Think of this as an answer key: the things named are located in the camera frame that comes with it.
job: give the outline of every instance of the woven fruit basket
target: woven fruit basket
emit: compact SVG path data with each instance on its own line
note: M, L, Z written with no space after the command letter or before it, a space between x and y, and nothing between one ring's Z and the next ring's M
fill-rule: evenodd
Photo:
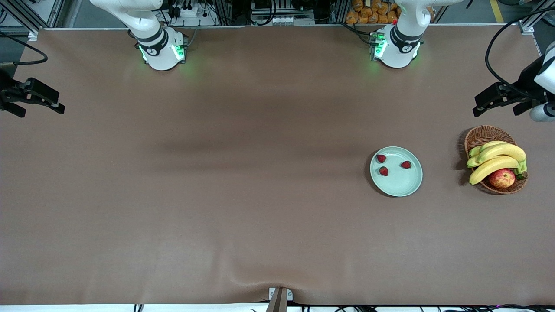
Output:
M479 145L484 145L491 141L504 141L507 143L517 145L514 139L503 129L494 127L492 125L480 125L471 129L466 134L466 138L465 138L466 157L470 159L470 156L468 154L470 150L473 149L474 147ZM522 180L516 180L513 183L513 185L504 189L494 187L493 185L490 184L490 181L488 179L482 180L480 184L487 191L495 194L513 194L523 189L524 186L526 185L527 180L528 180L527 178Z

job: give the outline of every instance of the light green plate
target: light green plate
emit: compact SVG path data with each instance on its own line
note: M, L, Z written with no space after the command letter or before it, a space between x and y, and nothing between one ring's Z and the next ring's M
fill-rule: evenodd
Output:
M387 158L383 164L376 159L377 155L385 155ZM405 169L401 163L408 160L412 167ZM388 176L380 174L380 167L386 167ZM418 158L404 148L390 146L380 149L370 161L370 176L376 186L384 193L402 197L414 193L422 183L422 166Z

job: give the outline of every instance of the banana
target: banana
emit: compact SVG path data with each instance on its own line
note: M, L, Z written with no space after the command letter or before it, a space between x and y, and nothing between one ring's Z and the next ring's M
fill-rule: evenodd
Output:
M485 150L486 148L490 147L490 146L499 145L499 144L509 144L509 143L507 143L505 141L491 141L491 142L488 142L488 143L482 145L482 147L480 148L480 153L483 150Z
M491 141L484 145L478 145L477 147L471 149L470 152L468 152L468 155L470 155L470 157L478 156L480 152L483 151L484 149L497 144L509 144L509 143L504 141Z
M509 156L501 156L495 159L490 159L480 165L471 175L470 184L478 184L485 177L492 172L503 168L518 168L519 164L516 159Z
M496 158L499 158L499 157L501 157L501 155L500 156L494 156L491 159L496 159ZM478 156L474 156L466 162L466 167L467 168L474 168L474 167L477 167L479 165L480 165L480 163L478 162Z
M484 163L492 159L494 156L498 155L511 156L519 163L526 160L526 153L524 152L524 150L522 150L522 148L513 144L497 144L481 151L480 155L478 156L478 162Z
M527 170L528 170L527 167L528 167L528 166L526 166L526 161L521 162L521 163L518 163L518 168L515 169L516 174L517 174L517 175L520 175L520 174L522 174L523 172L527 171Z
M471 149L470 152L468 152L468 155L470 155L470 157L478 156L480 154L480 148L482 148L482 145L478 145L477 147Z

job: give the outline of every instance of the packaged bread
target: packaged bread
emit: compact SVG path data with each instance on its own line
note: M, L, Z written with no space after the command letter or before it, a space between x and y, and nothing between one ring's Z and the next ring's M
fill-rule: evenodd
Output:
M378 24L387 24L387 15L378 14Z
M428 12L430 13L430 21L433 22L433 19L436 18L436 12L433 11L432 7L427 7Z
M382 7L382 2L381 0L372 0L372 11L373 12L377 12L379 8Z
M387 14L387 11L389 10L389 3L387 2L382 2L382 6L381 8L378 10L378 14Z
M389 11L387 13L387 22L388 23L393 23L394 20L397 19L397 14L395 14L395 11Z
M347 17L345 18L345 23L347 24L354 24L359 18L359 14L353 11L349 11L347 13Z
M375 24L378 22L378 13L374 12L368 17L368 24Z
M364 3L362 2L362 0L352 0L351 5L352 9L355 10L355 12L360 12L360 10L364 8Z
M360 11L360 17L370 17L372 16L372 9L371 8L364 8Z

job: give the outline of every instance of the apple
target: apple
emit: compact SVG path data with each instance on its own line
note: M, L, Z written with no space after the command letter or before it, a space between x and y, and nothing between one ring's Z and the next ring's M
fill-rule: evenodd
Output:
M504 189L513 185L516 177L510 169L499 169L490 174L490 183L496 188Z

